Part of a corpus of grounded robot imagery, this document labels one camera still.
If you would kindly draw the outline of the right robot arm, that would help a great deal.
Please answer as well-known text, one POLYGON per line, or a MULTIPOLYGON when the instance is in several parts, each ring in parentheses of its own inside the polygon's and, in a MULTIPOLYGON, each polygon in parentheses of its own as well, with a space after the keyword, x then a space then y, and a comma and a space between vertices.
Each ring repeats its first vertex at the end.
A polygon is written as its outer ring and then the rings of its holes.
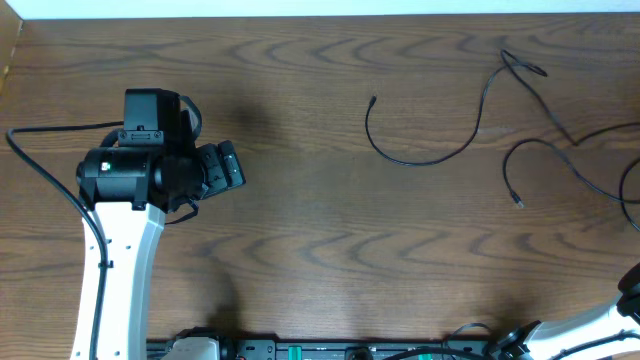
POLYGON ((572 318, 534 321, 489 348, 494 359, 605 359, 639 350, 639 267, 618 283, 619 294, 572 318))

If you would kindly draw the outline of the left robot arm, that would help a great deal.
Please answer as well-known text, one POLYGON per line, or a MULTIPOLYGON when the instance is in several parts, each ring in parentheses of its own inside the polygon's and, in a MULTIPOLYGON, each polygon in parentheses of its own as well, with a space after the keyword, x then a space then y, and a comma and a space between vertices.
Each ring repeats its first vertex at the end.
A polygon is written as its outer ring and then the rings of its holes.
POLYGON ((166 216, 245 184, 231 142, 197 145, 202 115, 159 88, 125 93, 124 125, 77 167, 85 260, 74 359, 142 359, 166 216))

